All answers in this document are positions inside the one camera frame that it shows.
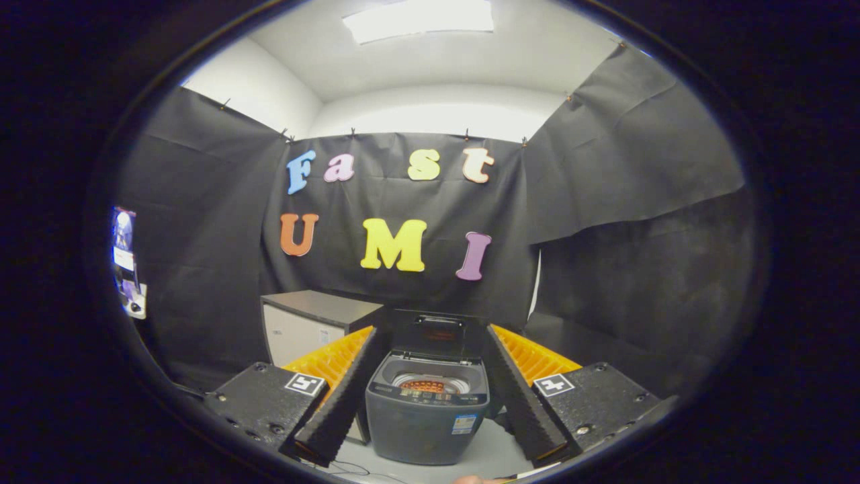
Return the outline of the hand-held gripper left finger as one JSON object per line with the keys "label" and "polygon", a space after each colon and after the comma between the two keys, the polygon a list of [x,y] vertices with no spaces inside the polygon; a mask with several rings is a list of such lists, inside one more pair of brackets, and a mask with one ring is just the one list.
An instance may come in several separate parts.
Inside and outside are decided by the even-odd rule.
{"label": "hand-held gripper left finger", "polygon": [[381,335],[366,327],[286,367],[255,362],[203,404],[250,442],[327,467],[347,437],[381,361]]}

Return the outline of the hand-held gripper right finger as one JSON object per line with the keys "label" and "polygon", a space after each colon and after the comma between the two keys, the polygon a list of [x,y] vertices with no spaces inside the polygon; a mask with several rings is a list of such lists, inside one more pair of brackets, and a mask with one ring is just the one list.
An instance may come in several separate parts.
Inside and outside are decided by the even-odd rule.
{"label": "hand-held gripper right finger", "polygon": [[489,325],[483,362],[525,459],[541,468],[604,450],[657,426],[675,410],[608,362],[578,365],[519,334]]}

